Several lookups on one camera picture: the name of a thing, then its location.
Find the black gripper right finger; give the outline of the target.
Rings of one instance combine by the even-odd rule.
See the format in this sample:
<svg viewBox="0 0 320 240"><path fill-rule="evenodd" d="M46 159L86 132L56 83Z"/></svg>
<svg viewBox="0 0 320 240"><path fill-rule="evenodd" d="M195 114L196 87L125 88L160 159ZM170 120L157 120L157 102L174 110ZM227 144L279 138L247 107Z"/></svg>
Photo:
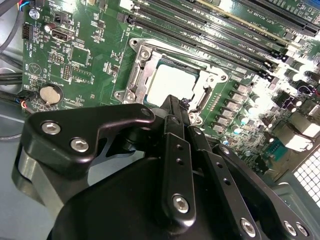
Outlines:
<svg viewBox="0 0 320 240"><path fill-rule="evenodd" d="M190 124L181 103L191 143L192 163L213 187L226 218L224 236L230 240L313 240L309 226L229 147L211 147L205 134Z"/></svg>

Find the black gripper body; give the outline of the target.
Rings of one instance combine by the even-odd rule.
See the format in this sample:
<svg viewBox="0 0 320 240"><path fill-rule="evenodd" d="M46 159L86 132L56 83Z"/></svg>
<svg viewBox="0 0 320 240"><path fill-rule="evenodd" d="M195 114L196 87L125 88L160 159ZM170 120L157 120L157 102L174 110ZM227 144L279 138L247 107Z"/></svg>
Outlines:
<svg viewBox="0 0 320 240"><path fill-rule="evenodd" d="M76 194L59 212L51 240L235 240L214 187L193 174L196 220L172 234L159 221L163 164L144 158Z"/></svg>

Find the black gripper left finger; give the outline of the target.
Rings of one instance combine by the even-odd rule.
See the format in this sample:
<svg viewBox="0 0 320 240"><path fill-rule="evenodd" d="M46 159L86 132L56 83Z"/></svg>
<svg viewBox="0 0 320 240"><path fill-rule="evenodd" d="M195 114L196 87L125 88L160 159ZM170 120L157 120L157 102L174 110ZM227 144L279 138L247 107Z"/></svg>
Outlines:
<svg viewBox="0 0 320 240"><path fill-rule="evenodd" d="M140 103L36 112L20 139L17 188L56 218L66 203L88 188L90 167L136 151L159 159L156 211L170 226L196 219L190 144L189 102L169 95L159 108Z"/></svg>

